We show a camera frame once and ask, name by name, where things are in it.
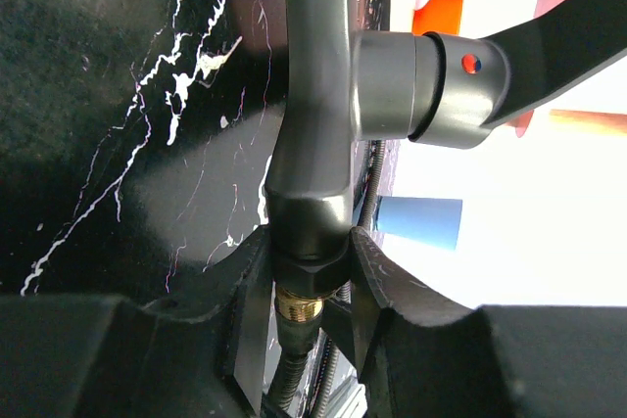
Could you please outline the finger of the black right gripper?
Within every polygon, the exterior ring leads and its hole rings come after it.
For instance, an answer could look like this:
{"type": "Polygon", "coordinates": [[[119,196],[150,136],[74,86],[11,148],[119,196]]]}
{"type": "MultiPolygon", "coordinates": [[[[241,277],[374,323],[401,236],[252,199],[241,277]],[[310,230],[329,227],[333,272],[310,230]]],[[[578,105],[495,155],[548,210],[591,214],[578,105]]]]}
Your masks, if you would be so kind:
{"type": "Polygon", "coordinates": [[[349,362],[355,361],[355,343],[351,305],[335,298],[324,303],[322,330],[349,362]]]}

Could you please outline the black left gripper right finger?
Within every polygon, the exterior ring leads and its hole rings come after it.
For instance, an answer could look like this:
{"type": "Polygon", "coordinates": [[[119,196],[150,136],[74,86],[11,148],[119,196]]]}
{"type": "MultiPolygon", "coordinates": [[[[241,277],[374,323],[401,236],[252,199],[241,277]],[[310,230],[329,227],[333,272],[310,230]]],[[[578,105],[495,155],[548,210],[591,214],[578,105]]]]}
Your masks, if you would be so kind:
{"type": "Polygon", "coordinates": [[[373,417],[622,417],[626,311],[484,305],[431,289],[351,234],[355,365],[373,417]]]}

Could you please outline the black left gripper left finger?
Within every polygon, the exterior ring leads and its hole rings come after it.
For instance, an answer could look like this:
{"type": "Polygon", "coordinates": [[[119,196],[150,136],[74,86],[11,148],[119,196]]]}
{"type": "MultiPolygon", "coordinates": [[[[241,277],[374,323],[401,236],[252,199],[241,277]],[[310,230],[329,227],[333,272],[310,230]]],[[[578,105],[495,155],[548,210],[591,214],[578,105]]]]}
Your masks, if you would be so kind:
{"type": "Polygon", "coordinates": [[[256,417],[271,274],[257,228],[172,294],[1,300],[5,417],[256,417]]]}

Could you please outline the dark grey faucet mixer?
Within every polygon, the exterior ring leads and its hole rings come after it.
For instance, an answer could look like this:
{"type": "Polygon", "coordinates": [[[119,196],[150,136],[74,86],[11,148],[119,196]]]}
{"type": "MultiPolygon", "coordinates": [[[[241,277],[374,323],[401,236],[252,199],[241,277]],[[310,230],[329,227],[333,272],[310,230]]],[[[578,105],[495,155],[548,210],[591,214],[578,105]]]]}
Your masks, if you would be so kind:
{"type": "Polygon", "coordinates": [[[355,0],[286,0],[287,108],[265,182],[277,307],[321,305],[350,277],[353,145],[407,138],[470,149],[501,125],[493,35],[360,30],[355,0]]]}

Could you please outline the blue cup on mat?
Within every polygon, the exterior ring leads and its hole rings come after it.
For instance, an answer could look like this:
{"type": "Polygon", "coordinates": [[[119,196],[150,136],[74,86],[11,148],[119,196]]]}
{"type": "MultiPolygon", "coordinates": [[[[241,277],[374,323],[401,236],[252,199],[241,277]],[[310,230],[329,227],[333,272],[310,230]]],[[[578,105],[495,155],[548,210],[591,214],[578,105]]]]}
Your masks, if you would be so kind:
{"type": "Polygon", "coordinates": [[[379,196],[374,229],[431,247],[454,251],[458,244],[463,201],[379,196]]]}

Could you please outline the black marble pattern mat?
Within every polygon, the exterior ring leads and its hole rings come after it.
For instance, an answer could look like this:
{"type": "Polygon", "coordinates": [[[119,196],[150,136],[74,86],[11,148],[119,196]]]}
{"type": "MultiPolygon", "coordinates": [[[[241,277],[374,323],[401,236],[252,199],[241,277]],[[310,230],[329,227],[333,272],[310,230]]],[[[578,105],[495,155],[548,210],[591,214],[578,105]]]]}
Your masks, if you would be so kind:
{"type": "Polygon", "coordinates": [[[1,0],[1,413],[209,417],[190,342],[150,333],[266,219],[281,0],[1,0]]]}

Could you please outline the orange bowl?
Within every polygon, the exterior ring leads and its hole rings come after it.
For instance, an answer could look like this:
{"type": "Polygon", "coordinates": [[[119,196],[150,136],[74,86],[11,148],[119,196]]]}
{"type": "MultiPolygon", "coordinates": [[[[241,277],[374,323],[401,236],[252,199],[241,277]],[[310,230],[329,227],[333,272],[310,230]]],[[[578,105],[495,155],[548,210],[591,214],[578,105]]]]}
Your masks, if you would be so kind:
{"type": "Polygon", "coordinates": [[[459,35],[462,11],[463,0],[428,0],[413,12],[411,32],[459,35]]]}

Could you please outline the pink three tier shelf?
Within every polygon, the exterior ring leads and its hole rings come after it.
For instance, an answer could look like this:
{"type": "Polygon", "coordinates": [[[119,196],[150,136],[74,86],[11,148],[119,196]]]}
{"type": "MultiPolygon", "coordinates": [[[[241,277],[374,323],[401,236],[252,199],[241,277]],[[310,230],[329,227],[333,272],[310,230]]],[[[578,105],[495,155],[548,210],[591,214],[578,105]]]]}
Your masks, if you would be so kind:
{"type": "Polygon", "coordinates": [[[626,0],[537,0],[532,20],[493,35],[505,97],[489,118],[522,137],[533,111],[626,55],[626,0]]]}

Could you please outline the silver aluminium rail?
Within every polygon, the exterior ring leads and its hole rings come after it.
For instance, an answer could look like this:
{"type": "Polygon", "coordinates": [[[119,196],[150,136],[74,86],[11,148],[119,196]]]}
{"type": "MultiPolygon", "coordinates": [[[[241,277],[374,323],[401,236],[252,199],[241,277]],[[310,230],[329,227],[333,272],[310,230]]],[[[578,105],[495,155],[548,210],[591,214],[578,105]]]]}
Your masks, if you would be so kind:
{"type": "Polygon", "coordinates": [[[367,411],[365,386],[356,377],[347,378],[330,396],[327,418],[363,418],[367,411]]]}

